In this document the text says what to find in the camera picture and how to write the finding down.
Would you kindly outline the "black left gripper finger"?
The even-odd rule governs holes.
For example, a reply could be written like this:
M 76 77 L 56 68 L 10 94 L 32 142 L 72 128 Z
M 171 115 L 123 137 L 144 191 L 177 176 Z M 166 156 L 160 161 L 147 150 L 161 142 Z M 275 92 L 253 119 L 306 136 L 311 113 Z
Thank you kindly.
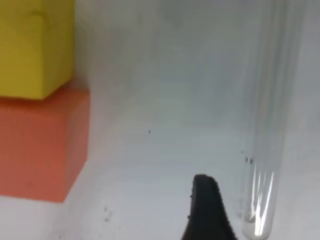
M 183 240 L 237 240 L 217 181 L 206 174 L 193 178 L 190 214 Z

